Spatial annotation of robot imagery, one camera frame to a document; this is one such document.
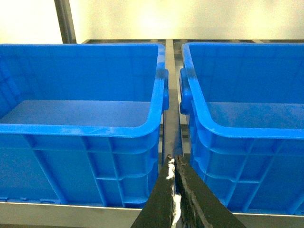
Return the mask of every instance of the white wall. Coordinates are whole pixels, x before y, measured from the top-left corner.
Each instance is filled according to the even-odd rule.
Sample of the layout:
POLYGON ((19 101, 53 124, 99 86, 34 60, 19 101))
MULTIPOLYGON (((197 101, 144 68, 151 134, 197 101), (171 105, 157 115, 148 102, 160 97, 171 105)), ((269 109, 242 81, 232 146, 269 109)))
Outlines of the white wall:
POLYGON ((54 0, 0 0, 0 43, 62 43, 54 0))
POLYGON ((303 0, 70 0, 90 39, 303 39, 303 0))

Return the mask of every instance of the bin handle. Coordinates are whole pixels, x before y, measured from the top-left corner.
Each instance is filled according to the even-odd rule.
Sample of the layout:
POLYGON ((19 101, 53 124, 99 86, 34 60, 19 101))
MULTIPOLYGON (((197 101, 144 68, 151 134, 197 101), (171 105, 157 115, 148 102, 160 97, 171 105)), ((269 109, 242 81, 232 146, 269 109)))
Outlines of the bin handle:
POLYGON ((165 111, 169 108, 169 71, 167 69, 164 70, 164 90, 163 90, 163 102, 162 102, 162 110, 165 111))
POLYGON ((193 100, 193 97, 185 68, 180 70, 180 95, 180 113, 189 114, 189 105, 191 105, 191 100, 193 100))

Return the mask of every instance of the metal shelf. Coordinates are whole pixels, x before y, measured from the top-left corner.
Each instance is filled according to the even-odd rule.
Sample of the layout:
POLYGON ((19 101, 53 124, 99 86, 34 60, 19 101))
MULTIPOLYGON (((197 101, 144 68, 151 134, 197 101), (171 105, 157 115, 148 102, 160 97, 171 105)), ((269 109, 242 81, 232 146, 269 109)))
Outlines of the metal shelf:
MULTIPOLYGON (((182 153, 182 147, 175 56, 178 57, 181 54, 179 52, 181 45, 191 40, 137 40, 136 42, 164 41, 166 68, 170 71, 170 109, 164 113, 163 155, 176 155, 182 153)), ((98 42, 106 43, 109 40, 94 41, 94 43, 98 42)), ((115 42, 129 42, 129 40, 115 40, 115 42)), ((6 224, 14 228, 31 226, 129 228, 140 211, 140 209, 0 202, 0 226, 6 224)), ((304 227, 304 216, 245 213, 235 213, 235 215, 248 228, 304 227)))

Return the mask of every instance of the plastic bin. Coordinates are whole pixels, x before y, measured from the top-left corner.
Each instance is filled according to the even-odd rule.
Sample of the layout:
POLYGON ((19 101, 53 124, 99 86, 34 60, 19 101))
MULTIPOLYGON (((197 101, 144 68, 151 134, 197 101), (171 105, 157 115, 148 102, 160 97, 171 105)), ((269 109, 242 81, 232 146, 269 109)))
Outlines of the plastic bin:
POLYGON ((0 45, 0 201, 142 207, 168 108, 164 53, 0 45))
POLYGON ((191 166, 234 212, 304 214, 304 45, 183 46, 191 166))

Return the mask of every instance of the metal post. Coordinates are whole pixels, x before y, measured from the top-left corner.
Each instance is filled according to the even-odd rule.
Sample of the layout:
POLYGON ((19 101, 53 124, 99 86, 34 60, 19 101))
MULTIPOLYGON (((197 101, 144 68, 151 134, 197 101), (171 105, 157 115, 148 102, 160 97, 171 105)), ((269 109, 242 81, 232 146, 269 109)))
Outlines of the metal post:
POLYGON ((162 165, 168 155, 182 155, 180 109, 175 75, 173 40, 166 40, 166 68, 169 71, 169 109, 163 114, 162 165))
POLYGON ((64 44, 76 44, 76 35, 69 0, 54 0, 64 44))

